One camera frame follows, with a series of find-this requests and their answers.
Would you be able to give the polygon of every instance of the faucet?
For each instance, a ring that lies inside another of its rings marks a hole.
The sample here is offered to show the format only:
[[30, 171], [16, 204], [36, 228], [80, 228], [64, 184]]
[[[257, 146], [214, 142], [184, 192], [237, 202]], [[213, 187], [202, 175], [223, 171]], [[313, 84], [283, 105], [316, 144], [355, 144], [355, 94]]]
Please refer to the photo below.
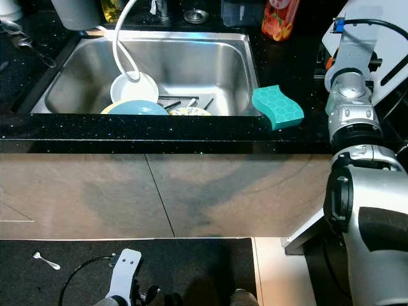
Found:
[[169, 0], [152, 0], [152, 6], [156, 5], [157, 10], [160, 12], [159, 18], [162, 21], [169, 21], [168, 14], [168, 2]]

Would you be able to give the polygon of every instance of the black mat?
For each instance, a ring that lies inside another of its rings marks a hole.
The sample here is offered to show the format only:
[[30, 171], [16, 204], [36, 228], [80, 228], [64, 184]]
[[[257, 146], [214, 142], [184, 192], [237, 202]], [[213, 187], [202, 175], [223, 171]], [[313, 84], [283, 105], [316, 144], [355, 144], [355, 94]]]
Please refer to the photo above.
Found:
[[[230, 294], [244, 288], [256, 294], [251, 239], [132, 240], [106, 242], [44, 242], [0, 240], [0, 305], [57, 305], [59, 292], [83, 262], [129, 248], [140, 251], [137, 276], [141, 291], [158, 285], [178, 293], [185, 306], [229, 305]], [[61, 265], [56, 271], [31, 254]], [[112, 268], [95, 262], [69, 284], [64, 305], [89, 306], [108, 292]]]

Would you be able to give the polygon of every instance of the green sponge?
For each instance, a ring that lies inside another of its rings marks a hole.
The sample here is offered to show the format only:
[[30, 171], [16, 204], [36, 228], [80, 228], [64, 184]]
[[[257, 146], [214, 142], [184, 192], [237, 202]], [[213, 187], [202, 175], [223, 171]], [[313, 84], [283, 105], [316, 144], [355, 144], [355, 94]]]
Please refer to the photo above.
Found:
[[273, 130], [297, 126], [304, 118], [298, 103], [285, 96], [278, 85], [254, 89], [252, 104], [269, 118]]

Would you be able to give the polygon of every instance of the stainless steel sink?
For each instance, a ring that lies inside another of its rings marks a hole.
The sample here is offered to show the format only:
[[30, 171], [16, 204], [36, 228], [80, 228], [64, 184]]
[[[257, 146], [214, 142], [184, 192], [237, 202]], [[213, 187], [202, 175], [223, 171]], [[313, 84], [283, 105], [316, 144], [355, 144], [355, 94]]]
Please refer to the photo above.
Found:
[[[140, 71], [157, 82], [161, 96], [197, 96], [212, 115], [259, 115], [251, 96], [258, 86], [249, 40], [243, 34], [122, 31]], [[119, 75], [113, 31], [82, 40], [33, 108], [33, 113], [100, 113], [111, 103]], [[125, 69], [131, 70], [122, 58]]]

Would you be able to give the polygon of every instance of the orange bottle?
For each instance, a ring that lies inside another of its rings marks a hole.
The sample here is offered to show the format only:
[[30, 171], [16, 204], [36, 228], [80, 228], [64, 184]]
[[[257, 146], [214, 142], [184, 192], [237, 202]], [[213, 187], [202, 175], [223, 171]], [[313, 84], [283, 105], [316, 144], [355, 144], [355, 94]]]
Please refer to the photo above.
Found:
[[287, 40], [293, 29], [300, 0], [268, 0], [262, 33], [275, 41]]

